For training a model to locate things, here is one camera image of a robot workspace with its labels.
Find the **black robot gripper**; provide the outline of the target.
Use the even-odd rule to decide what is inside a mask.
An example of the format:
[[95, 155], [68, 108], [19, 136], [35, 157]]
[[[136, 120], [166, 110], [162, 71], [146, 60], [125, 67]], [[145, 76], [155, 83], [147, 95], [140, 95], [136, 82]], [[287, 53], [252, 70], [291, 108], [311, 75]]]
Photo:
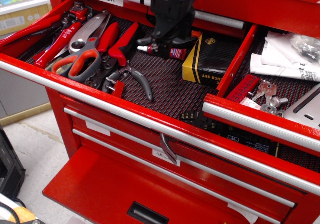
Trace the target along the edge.
[[194, 19], [195, 0], [151, 0], [155, 29], [151, 36], [153, 54], [169, 59], [171, 49], [179, 43], [177, 29], [188, 18]]

